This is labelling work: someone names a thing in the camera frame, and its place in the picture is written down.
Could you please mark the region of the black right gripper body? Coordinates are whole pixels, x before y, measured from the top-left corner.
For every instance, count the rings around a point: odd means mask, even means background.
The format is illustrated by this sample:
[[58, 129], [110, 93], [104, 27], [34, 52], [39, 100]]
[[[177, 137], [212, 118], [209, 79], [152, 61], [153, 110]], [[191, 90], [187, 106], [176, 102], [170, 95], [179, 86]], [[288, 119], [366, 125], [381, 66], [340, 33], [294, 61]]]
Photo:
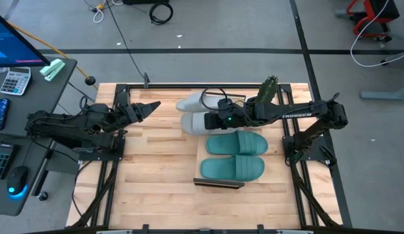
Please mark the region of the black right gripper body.
[[211, 110], [204, 115], [205, 129], [228, 129], [250, 125], [251, 120], [246, 106], [238, 105], [231, 99], [220, 99], [218, 109]]

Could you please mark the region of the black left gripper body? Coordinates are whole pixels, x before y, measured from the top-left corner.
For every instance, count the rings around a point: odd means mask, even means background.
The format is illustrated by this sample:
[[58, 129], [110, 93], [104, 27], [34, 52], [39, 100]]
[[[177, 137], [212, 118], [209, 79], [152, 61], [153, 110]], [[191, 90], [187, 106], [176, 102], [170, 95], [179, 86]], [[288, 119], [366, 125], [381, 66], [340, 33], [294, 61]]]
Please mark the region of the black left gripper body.
[[143, 107], [143, 103], [132, 103], [129, 105], [122, 105], [122, 110], [129, 118], [129, 121], [133, 124], [136, 122], [142, 122], [145, 119], [144, 111], [142, 110]]

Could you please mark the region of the green rubber slide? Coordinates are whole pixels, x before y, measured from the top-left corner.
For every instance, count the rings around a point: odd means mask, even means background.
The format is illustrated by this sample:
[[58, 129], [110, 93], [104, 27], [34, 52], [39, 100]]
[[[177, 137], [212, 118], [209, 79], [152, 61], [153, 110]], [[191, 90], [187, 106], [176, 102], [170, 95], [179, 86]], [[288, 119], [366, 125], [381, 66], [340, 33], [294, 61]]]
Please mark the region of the green rubber slide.
[[206, 150], [214, 155], [261, 155], [269, 149], [266, 139], [252, 131], [210, 136]]
[[200, 174], [208, 179], [248, 182], [261, 177], [264, 170], [263, 159], [249, 155], [210, 158], [200, 163]]

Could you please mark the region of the grey rubber slide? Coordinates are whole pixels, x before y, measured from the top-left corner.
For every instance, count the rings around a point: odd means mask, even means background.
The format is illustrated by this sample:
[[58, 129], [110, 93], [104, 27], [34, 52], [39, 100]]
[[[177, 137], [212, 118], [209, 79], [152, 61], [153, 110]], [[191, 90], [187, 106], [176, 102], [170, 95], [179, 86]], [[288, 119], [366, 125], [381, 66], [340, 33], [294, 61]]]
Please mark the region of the grey rubber slide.
[[204, 125], [206, 112], [186, 112], [181, 117], [181, 127], [190, 135], [223, 135], [233, 133], [241, 128], [207, 130]]
[[218, 102], [221, 96], [212, 96], [197, 92], [180, 100], [176, 104], [176, 109], [182, 112], [203, 112], [210, 109], [218, 109]]

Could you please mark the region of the green cactus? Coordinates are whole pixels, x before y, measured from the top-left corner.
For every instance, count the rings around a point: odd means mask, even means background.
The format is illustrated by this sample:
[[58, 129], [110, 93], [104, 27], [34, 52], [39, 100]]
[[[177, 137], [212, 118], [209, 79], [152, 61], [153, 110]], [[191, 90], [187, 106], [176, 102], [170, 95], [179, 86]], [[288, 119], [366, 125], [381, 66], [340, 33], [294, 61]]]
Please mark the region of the green cactus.
[[269, 76], [261, 85], [257, 96], [257, 103], [270, 103], [272, 102], [278, 88], [278, 77]]

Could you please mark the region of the black desk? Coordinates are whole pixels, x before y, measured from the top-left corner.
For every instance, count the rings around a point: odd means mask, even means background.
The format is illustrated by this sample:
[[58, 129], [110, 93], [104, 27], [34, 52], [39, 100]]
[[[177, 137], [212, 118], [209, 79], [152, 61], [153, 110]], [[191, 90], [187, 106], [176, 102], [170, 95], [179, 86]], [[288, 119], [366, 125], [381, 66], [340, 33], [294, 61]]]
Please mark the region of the black desk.
[[[0, 215], [17, 216], [21, 213], [23, 206], [34, 187], [36, 177], [46, 159], [47, 149], [52, 140], [41, 138], [38, 143], [31, 142], [26, 137], [25, 125], [27, 115], [39, 110], [54, 112], [59, 99], [66, 88], [71, 75], [75, 70], [77, 61], [75, 59], [63, 59], [65, 67], [50, 82], [46, 81], [40, 74], [40, 67], [31, 68], [32, 80], [24, 95], [11, 96], [0, 93], [0, 99], [8, 98], [10, 107], [7, 112], [4, 129], [0, 130], [0, 142], [12, 144], [17, 147], [14, 151], [10, 170], [24, 165], [28, 167], [27, 190], [20, 198], [10, 198], [7, 192], [7, 178], [10, 172], [6, 173], [5, 178], [0, 179]], [[0, 74], [0, 86], [5, 80], [5, 74]]]

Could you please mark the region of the grey calculator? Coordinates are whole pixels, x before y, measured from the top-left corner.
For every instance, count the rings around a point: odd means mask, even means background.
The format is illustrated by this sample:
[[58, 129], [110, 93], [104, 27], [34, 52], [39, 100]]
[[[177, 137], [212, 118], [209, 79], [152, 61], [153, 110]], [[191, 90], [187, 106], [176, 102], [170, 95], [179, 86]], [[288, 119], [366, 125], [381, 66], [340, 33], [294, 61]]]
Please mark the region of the grey calculator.
[[22, 96], [31, 82], [31, 69], [29, 67], [10, 67], [0, 88], [0, 93], [13, 96]]

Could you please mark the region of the dark smartphone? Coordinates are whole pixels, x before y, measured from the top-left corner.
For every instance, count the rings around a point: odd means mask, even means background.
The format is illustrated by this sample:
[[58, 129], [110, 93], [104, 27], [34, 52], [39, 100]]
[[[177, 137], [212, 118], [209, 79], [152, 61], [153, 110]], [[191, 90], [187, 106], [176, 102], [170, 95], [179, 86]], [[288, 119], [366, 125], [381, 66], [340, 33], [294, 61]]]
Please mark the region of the dark smartphone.
[[0, 130], [5, 126], [7, 111], [10, 105], [10, 100], [7, 98], [0, 99]]

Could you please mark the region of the black computer mouse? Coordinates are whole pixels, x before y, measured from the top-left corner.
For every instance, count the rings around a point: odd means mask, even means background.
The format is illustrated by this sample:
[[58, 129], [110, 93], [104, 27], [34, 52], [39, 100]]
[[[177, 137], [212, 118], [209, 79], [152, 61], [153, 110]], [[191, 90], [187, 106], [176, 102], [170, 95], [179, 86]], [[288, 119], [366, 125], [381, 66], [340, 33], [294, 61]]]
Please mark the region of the black computer mouse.
[[27, 190], [28, 167], [15, 167], [7, 179], [7, 192], [11, 198], [22, 197]]

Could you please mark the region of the desk computer monitor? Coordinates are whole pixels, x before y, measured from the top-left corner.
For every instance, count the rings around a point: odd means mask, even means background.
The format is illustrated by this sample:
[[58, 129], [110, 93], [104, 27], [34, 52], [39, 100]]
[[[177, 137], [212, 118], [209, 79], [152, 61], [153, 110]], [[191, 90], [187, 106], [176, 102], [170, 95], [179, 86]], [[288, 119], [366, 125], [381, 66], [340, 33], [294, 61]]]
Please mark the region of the desk computer monitor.
[[49, 66], [51, 63], [0, 16], [0, 68]]

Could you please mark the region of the black keyboard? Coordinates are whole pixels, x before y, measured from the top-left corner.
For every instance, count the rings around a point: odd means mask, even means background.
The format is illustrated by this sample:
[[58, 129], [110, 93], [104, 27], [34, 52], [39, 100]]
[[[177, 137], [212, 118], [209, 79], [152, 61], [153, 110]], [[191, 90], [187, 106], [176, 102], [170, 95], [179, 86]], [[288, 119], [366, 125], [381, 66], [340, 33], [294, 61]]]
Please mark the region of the black keyboard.
[[0, 143], [0, 179], [3, 179], [13, 160], [14, 145]]

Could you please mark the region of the grey desk foot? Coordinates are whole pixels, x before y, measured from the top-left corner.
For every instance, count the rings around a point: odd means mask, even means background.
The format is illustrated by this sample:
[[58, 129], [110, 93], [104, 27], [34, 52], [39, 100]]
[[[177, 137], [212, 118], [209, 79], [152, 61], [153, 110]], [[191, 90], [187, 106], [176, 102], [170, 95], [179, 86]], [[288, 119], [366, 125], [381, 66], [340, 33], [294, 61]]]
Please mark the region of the grey desk foot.
[[395, 92], [360, 92], [362, 99], [378, 99], [378, 100], [392, 100], [404, 101], [404, 87], [396, 90]]

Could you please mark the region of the red and black cart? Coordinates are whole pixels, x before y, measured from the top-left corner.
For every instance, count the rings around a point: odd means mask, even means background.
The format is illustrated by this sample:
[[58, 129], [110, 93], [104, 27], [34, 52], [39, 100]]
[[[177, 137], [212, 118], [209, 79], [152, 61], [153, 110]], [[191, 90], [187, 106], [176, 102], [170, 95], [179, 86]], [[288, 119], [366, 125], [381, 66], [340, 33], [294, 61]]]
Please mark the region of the red and black cart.
[[[392, 40], [390, 35], [389, 23], [400, 17], [399, 11], [394, 0], [363, 0], [364, 10], [355, 12], [351, 9], [358, 2], [352, 0], [346, 8], [347, 17], [355, 23], [353, 33], [358, 39], [371, 37], [379, 42], [389, 42]], [[372, 23], [380, 26], [380, 31], [370, 32], [365, 29]]]

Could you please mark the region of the black aluminium table frame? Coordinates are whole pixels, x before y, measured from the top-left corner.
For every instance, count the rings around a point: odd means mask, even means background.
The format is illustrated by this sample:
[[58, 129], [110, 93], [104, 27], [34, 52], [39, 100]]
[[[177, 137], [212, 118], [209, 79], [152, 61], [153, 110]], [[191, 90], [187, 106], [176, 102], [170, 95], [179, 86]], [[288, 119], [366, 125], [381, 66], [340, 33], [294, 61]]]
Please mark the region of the black aluminium table frame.
[[85, 233], [110, 230], [231, 234], [266, 229], [298, 229], [312, 221], [306, 196], [293, 184], [284, 162], [282, 137], [304, 130], [313, 118], [276, 122], [257, 129], [269, 148], [263, 175], [239, 189], [196, 186], [200, 163], [209, 157], [204, 136], [188, 135], [180, 126], [179, 100], [204, 89], [202, 83], [135, 83], [135, 102], [159, 101], [156, 111], [127, 128], [124, 158], [114, 188], [103, 197], [96, 222]]

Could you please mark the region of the wooden shelf with black frame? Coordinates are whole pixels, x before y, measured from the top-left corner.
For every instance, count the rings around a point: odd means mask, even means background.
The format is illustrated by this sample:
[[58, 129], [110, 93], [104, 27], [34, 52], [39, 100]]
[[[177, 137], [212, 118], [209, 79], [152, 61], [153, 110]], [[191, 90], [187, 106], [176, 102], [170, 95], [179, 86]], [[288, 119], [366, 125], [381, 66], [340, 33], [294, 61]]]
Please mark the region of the wooden shelf with black frame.
[[[245, 95], [241, 94], [224, 94], [223, 92], [219, 91], [203, 91], [202, 95], [200, 96], [201, 99], [204, 99], [206, 96], [213, 96], [215, 98], [228, 98], [231, 99], [233, 102], [236, 101], [244, 101], [246, 100]], [[206, 150], [206, 140], [209, 135], [198, 135], [198, 151], [196, 155], [196, 164], [195, 164], [195, 177], [193, 178], [193, 182], [196, 186], [205, 186], [205, 187], [219, 187], [223, 189], [239, 189], [243, 187], [245, 184], [244, 182], [235, 182], [229, 180], [218, 180], [218, 179], [208, 179], [201, 175], [200, 173], [200, 165], [201, 162], [205, 159], [210, 158], [222, 158], [226, 157], [226, 155], [211, 155]]]

